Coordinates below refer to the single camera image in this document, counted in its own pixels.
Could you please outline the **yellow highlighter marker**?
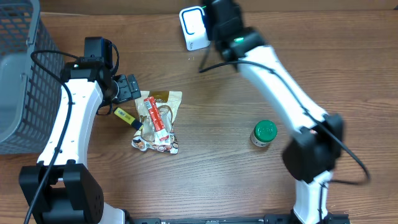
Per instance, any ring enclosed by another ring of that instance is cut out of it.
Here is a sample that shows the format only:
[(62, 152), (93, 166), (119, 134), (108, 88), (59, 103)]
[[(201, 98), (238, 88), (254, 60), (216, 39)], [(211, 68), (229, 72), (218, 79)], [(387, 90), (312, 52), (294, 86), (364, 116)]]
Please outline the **yellow highlighter marker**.
[(139, 120), (119, 107), (114, 110), (114, 114), (136, 130), (141, 130), (143, 127), (143, 124)]

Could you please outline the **brown snack bag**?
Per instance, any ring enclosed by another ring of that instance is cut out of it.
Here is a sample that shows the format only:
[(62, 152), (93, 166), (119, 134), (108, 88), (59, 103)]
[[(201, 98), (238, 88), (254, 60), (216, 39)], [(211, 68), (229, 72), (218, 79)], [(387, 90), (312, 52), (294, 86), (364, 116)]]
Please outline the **brown snack bag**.
[[(143, 152), (150, 149), (177, 154), (178, 141), (174, 133), (174, 122), (181, 102), (181, 91), (141, 91), (141, 97), (135, 100), (135, 105), (142, 128), (134, 134), (131, 146)], [(159, 113), (163, 132), (168, 134), (166, 140), (157, 136), (157, 123), (152, 120), (149, 112), (150, 103), (155, 104)]]

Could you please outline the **red chocolate bar wrapper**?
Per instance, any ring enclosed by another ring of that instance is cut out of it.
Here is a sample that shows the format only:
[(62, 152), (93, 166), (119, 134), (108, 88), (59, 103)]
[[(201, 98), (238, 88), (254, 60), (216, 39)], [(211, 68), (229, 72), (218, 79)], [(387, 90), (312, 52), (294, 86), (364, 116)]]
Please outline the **red chocolate bar wrapper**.
[(153, 96), (150, 96), (146, 99), (144, 99), (144, 104), (147, 107), (147, 110), (149, 112), (150, 118), (153, 122), (154, 128), (155, 128), (155, 142), (157, 144), (168, 144), (169, 140), (169, 134), (166, 131), (164, 122), (162, 121), (162, 118), (160, 116), (159, 110), (156, 106), (156, 102)]

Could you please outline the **green lid jar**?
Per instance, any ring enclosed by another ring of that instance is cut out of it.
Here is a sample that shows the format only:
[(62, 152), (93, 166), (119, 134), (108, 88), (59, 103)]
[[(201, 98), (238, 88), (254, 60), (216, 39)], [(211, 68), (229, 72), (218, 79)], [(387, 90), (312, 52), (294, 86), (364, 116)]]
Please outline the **green lid jar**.
[(262, 120), (255, 125), (250, 139), (257, 147), (267, 147), (276, 136), (277, 126), (270, 120)]

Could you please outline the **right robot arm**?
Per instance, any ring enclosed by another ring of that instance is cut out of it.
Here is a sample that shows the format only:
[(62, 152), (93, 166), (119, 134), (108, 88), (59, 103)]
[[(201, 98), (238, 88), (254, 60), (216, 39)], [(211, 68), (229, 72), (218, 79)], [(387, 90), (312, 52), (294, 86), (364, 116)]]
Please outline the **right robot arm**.
[(264, 223), (349, 223), (347, 215), (334, 215), (326, 208), (329, 182), (341, 156), (342, 118), (328, 115), (308, 97), (274, 48), (256, 29), (244, 25), (237, 3), (202, 3), (208, 37), (225, 64), (233, 65), (264, 95), (291, 136), (282, 160), (295, 179), (295, 205), (289, 214), (265, 215)]

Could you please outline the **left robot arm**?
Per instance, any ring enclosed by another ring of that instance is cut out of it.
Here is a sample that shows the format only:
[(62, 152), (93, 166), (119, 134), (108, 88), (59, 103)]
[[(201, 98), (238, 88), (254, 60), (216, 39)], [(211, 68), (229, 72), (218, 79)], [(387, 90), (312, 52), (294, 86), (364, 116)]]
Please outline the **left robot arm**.
[(36, 165), (22, 167), (19, 185), (29, 205), (25, 223), (133, 223), (125, 209), (104, 201), (103, 190), (87, 168), (93, 121), (104, 106), (134, 99), (129, 80), (117, 75), (119, 52), (103, 37), (87, 37), (84, 55), (72, 56), (59, 74), (37, 56), (34, 65), (61, 85), (61, 101), (54, 126)]

